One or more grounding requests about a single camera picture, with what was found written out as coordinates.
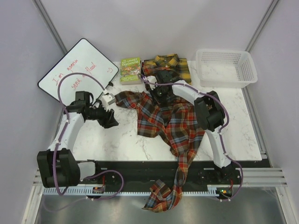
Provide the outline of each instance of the wall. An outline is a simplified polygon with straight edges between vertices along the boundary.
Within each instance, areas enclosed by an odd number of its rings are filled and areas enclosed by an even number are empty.
[[[60,114],[37,82],[62,53],[31,0],[2,1],[0,28],[0,222],[17,224]]]
[[[282,0],[252,49],[249,86],[270,159],[281,167],[299,210],[299,1]]]
[[[271,0],[41,0],[67,49],[86,38],[112,61],[199,48],[244,50]]]

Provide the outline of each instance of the shirt collar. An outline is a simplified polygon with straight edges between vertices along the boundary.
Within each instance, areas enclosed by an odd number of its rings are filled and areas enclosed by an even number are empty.
[[[177,54],[160,56],[157,55],[154,59],[154,62],[159,67],[173,67],[175,68],[178,64],[179,58]]]

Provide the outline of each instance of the yellow plaid shirt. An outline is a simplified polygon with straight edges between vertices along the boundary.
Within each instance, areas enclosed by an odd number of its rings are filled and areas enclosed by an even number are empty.
[[[186,58],[179,58],[177,54],[159,56],[152,60],[145,60],[143,66],[145,76],[151,76],[156,70],[173,70],[182,79],[191,84],[191,75]]]

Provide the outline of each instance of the laundry basket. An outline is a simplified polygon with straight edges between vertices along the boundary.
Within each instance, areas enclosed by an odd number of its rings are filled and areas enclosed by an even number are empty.
[[[241,50],[201,49],[196,52],[201,86],[243,88],[257,81],[250,53]]]

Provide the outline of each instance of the red plaid shirt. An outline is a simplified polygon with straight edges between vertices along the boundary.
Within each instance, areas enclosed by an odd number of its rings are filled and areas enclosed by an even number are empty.
[[[161,180],[150,188],[151,195],[144,209],[163,212],[174,208],[182,198],[182,187],[204,135],[196,121],[194,107],[178,96],[168,96],[169,105],[154,105],[145,92],[120,92],[115,96],[116,104],[136,109],[138,116],[137,133],[146,137],[160,135],[171,148],[178,160],[174,184],[170,190]]]

